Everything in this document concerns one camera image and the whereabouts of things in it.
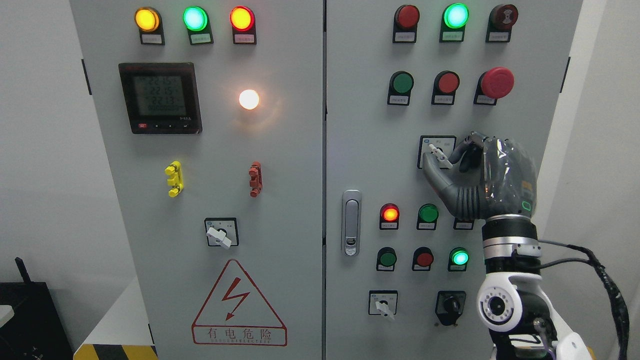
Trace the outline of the gray robotic right hand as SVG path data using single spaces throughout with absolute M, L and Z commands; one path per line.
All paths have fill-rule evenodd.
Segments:
M 498 215 L 531 219 L 537 205 L 537 167 L 519 144 L 473 131 L 448 157 L 459 171 L 480 169 L 479 183 L 462 186 L 441 170 L 437 158 L 424 153 L 423 174 L 452 216 L 487 220 Z

